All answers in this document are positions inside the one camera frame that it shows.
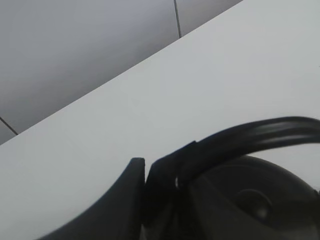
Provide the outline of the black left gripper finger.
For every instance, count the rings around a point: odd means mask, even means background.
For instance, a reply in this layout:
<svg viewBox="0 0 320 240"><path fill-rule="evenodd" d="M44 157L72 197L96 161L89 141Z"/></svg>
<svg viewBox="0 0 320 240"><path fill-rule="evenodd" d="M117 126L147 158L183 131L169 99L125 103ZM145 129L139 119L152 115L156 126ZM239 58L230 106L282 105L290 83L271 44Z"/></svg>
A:
<svg viewBox="0 0 320 240"><path fill-rule="evenodd" d="M145 160L132 158L110 189L91 207L42 240L138 240Z"/></svg>

